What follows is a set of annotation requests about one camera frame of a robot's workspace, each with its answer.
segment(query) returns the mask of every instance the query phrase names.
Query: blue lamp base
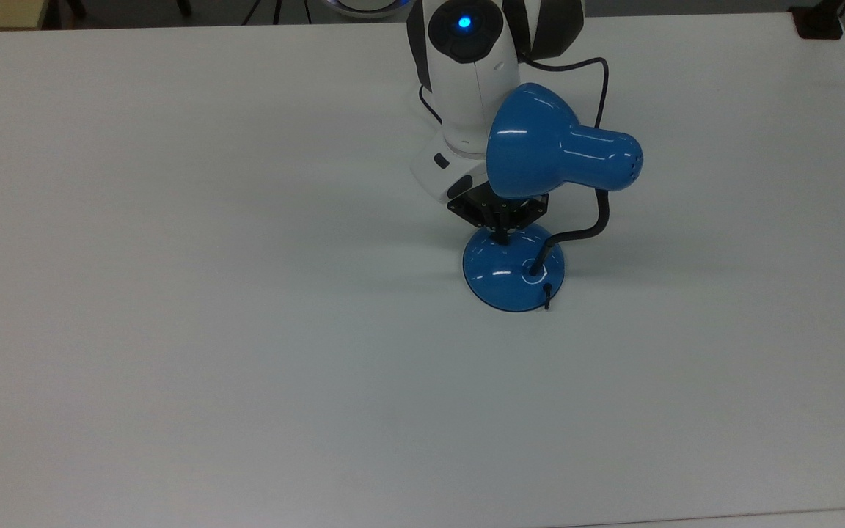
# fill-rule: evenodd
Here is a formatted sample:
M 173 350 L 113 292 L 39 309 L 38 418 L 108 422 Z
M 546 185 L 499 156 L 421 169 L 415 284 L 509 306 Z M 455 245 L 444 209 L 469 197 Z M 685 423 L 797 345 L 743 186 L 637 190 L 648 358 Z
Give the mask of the blue lamp base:
M 480 300 L 506 312 L 527 312 L 546 304 L 547 290 L 550 298 L 560 291 L 566 262 L 559 246 L 553 248 L 539 274 L 529 272 L 549 231 L 527 225 L 511 233 L 508 245 L 491 240 L 491 234 L 484 227 L 476 231 L 462 257 L 465 281 Z

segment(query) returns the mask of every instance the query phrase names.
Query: power cord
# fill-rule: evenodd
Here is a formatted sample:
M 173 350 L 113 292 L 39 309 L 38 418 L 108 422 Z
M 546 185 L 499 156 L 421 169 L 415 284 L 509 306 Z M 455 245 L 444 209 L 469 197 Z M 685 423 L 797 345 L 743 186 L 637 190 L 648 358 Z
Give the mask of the power cord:
M 429 113 L 432 114 L 432 117 L 435 117 L 436 121 L 439 121 L 439 124 L 441 125 L 442 124 L 442 118 L 439 117 L 439 114 L 437 114 L 435 110 L 433 110 L 432 106 L 429 106 L 429 103 L 426 103 L 425 97 L 423 97 L 423 85 L 422 84 L 420 84 L 420 102 L 422 103 L 422 106 L 425 106 L 426 110 L 429 110 Z
M 244 18 L 244 21 L 242 21 L 241 26 L 245 26 L 246 24 L 249 23 L 249 19 L 251 19 L 252 13 L 255 12 L 256 7 L 259 7 L 259 3 L 261 1 L 262 0 L 256 0 L 254 3 L 252 3 L 252 7 L 249 8 L 249 12 L 247 13 L 247 16 Z M 281 10 L 281 9 L 282 9 L 282 0 L 276 0 L 276 9 L 272 11 L 272 26 L 276 26 L 276 24 L 279 23 L 279 10 Z
M 589 66 L 589 64 L 601 64 L 601 96 L 599 97 L 599 109 L 598 114 L 596 115 L 596 129 L 601 126 L 601 114 L 603 114 L 604 111 L 604 99 L 606 99 L 606 96 L 608 95 L 608 61 L 606 59 L 603 57 L 594 57 L 577 62 L 576 64 L 549 66 L 547 64 L 540 64 L 539 62 L 530 60 L 525 56 L 521 56 L 520 58 L 527 64 L 527 66 L 536 67 L 537 70 L 543 71 L 570 71 L 578 70 L 580 67 Z M 563 233 L 557 233 L 547 238 L 540 247 L 540 252 L 537 253 L 537 257 L 533 261 L 533 264 L 530 266 L 530 275 L 535 276 L 540 273 L 541 268 L 543 268 L 543 263 L 546 262 L 546 258 L 549 257 L 550 252 L 553 251 L 553 247 L 555 247 L 556 244 L 565 243 L 566 241 L 586 240 L 586 238 L 596 237 L 601 233 L 601 231 L 604 231 L 604 227 L 608 225 L 608 216 L 610 216 L 608 191 L 596 189 L 596 204 L 598 205 L 599 210 L 596 223 L 592 227 L 586 228 L 586 230 L 563 231 Z
M 599 109 L 598 114 L 596 114 L 596 129 L 599 128 L 601 124 L 601 113 L 604 111 L 604 98 L 608 95 L 608 61 L 603 57 L 593 57 L 590 59 L 586 59 L 574 64 L 566 64 L 563 66 L 550 66 L 548 64 L 540 64 L 534 60 L 530 60 L 525 56 L 520 56 L 520 60 L 523 60 L 527 66 L 535 67 L 537 70 L 543 71 L 571 71 L 571 70 L 578 70 L 581 67 L 587 67 L 589 64 L 601 64 L 601 97 L 599 98 Z

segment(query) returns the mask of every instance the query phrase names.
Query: blue lamp shade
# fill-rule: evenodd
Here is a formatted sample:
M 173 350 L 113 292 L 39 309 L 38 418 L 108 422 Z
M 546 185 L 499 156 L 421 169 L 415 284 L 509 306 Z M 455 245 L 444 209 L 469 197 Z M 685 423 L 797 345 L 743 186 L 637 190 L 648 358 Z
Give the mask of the blue lamp shade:
M 497 110 L 486 163 L 495 194 L 519 199 L 567 181 L 620 191 L 641 173 L 644 154 L 634 137 L 582 126 L 560 96 L 526 83 Z

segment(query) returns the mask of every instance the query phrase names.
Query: desk lamp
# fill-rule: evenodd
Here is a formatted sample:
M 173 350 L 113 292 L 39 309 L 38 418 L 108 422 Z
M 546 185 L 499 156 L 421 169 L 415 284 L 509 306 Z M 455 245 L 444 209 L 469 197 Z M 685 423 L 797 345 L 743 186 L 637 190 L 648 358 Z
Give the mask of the desk lamp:
M 584 19 L 585 4 L 577 0 L 419 0 L 406 20 L 420 100 L 440 124 L 410 169 L 433 198 L 478 228 L 463 256 L 465 278 L 480 300 L 500 310 L 549 308 L 563 283 L 557 244 L 600 233 L 608 191 L 640 174 L 637 141 L 598 129 L 606 61 L 535 62 L 566 51 Z M 521 84 L 520 62 L 545 70 L 601 63 L 596 127 L 582 126 L 550 90 Z M 546 213 L 549 192 L 564 183 L 596 189 L 599 220 L 589 230 L 550 236 L 533 223 Z
M 540 84 L 517 87 L 491 127 L 486 156 L 490 192 L 504 210 L 545 197 L 564 183 L 586 185 L 599 195 L 599 221 L 574 236 L 552 236 L 523 220 L 509 232 L 510 214 L 500 214 L 493 225 L 479 228 L 465 248 L 463 272 L 475 295 L 508 312 L 549 308 L 566 274 L 557 243 L 601 232 L 607 223 L 607 192 L 631 185 L 643 162 L 641 146 L 630 135 L 581 125 L 569 105 Z

